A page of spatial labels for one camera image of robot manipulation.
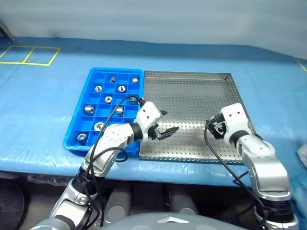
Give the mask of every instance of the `yellow tape line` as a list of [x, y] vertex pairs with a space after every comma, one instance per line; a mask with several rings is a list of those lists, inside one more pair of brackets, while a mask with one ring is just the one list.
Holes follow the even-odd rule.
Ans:
[[303, 70], [307, 72], [307, 68], [302, 64], [302, 62], [300, 62], [300, 60], [296, 57], [294, 59], [299, 63], [299, 65], [303, 68]]
[[[27, 54], [22, 62], [13, 62], [13, 61], [0, 61], [0, 64], [15, 64], [15, 65], [32, 65], [32, 66], [50, 66], [51, 63], [54, 61], [56, 56], [58, 55], [59, 51], [61, 50], [60, 47], [48, 47], [48, 46], [9, 46], [7, 50], [5, 50], [1, 55], [0, 58], [3, 57], [12, 47], [21, 47], [21, 48], [32, 48], [31, 51]], [[35, 63], [35, 62], [26, 62], [28, 58], [31, 56], [33, 51], [36, 48], [41, 49], [56, 49], [56, 53], [52, 56], [51, 60], [48, 63]]]

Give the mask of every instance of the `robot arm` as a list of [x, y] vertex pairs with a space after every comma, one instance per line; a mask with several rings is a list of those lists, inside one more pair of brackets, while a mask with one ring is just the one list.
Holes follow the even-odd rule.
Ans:
[[[103, 136], [99, 139], [93, 154], [94, 177], [96, 180], [103, 180], [111, 169], [119, 150], [124, 149], [136, 140], [147, 141], [148, 138], [163, 139], [174, 134], [178, 127], [167, 129], [164, 133], [157, 130], [158, 121], [166, 114], [165, 111], [159, 111], [152, 102], [145, 102], [133, 124], [113, 124], [105, 129]], [[49, 219], [37, 224], [31, 230], [82, 230], [89, 221], [92, 213], [90, 201], [84, 190], [84, 183], [88, 195], [94, 200], [97, 197], [97, 191], [94, 183], [86, 181], [85, 172], [90, 167], [90, 156], [93, 147], [89, 150], [83, 160], [82, 166], [77, 175], [69, 182], [63, 194], [56, 202], [50, 213]]]
[[[276, 158], [273, 145], [251, 133], [242, 105], [236, 103], [222, 108], [221, 114], [213, 117], [210, 123], [208, 129], [215, 138], [224, 138], [224, 142], [233, 145], [242, 156], [249, 171], [252, 191], [268, 208], [265, 226], [297, 230], [287, 171]], [[260, 207], [255, 209], [255, 214], [261, 221]]]

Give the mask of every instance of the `blue plastic tray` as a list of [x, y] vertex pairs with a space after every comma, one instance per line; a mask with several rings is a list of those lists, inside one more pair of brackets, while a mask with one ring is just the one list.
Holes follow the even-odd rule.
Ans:
[[[116, 77], [115, 83], [110, 83], [110, 78]], [[138, 83], [132, 83], [132, 78], [137, 77]], [[95, 87], [101, 85], [101, 92], [96, 92]], [[125, 92], [118, 92], [118, 87], [126, 86]], [[86, 155], [91, 146], [95, 143], [99, 131], [94, 131], [94, 125], [97, 122], [105, 122], [111, 111], [117, 103], [127, 95], [143, 96], [144, 72], [140, 69], [110, 69], [110, 68], [92, 68], [81, 96], [77, 103], [71, 123], [67, 129], [63, 147], [76, 155]], [[113, 98], [111, 103], [105, 103], [105, 97]], [[84, 112], [84, 107], [92, 105], [94, 114], [88, 115]], [[121, 124], [133, 122], [139, 110], [138, 105], [131, 105], [127, 99], [122, 103], [124, 115], [113, 115], [107, 126], [111, 124]], [[77, 136], [81, 133], [86, 134], [84, 141], [78, 141]], [[136, 156], [140, 151], [140, 142], [136, 141], [126, 147], [129, 156]]]

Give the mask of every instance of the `white wall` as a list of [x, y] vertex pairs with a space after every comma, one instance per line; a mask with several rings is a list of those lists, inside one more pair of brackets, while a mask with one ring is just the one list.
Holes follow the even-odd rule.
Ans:
[[0, 0], [17, 37], [257, 46], [307, 59], [307, 0]]

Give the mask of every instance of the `stainless steel tray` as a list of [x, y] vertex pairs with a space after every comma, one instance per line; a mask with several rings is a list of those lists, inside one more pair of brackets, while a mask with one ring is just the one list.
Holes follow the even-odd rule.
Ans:
[[[218, 162], [204, 141], [205, 121], [227, 105], [243, 105], [229, 73], [145, 71], [144, 97], [168, 111], [159, 129], [180, 127], [170, 138], [142, 143], [140, 158], [146, 160]], [[226, 162], [242, 163], [233, 147], [210, 133], [208, 139]]]

